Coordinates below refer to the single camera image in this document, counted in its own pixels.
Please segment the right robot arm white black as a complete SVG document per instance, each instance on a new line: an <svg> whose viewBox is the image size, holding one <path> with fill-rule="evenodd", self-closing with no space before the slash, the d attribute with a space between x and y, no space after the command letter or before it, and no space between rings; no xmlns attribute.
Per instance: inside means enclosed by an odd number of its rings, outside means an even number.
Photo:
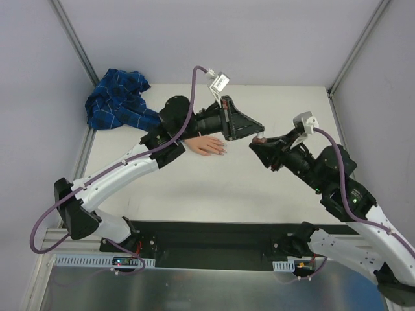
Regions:
<svg viewBox="0 0 415 311"><path fill-rule="evenodd" d="M297 130L280 137L254 139L249 147L265 168L276 172L285 167L312 188L326 211L363 237L372 250L339 241L309 222L278 238L278 249L286 256L300 258L311 252L335 260L373 282L389 301L413 307L414 246L398 233L374 196L350 178L357 164L343 146L327 132L317 132L330 142L318 157L313 157L303 143L294 144L300 136Z"/></svg>

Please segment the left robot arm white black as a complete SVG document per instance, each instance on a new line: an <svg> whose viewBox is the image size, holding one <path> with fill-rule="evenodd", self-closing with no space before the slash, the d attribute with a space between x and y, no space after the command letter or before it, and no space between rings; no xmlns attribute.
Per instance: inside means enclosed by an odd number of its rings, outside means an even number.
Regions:
<svg viewBox="0 0 415 311"><path fill-rule="evenodd" d="M240 112L229 96L193 113L187 97L171 97L159 112L160 125L143 136L117 161L86 178L54 183L56 208L73 240L90 235L112 240L124 252L132 251L137 236L129 220L99 210L112 194L146 174L173 162L185 152L183 140L201 134L221 133L225 140L239 140L264 131L264 126Z"/></svg>

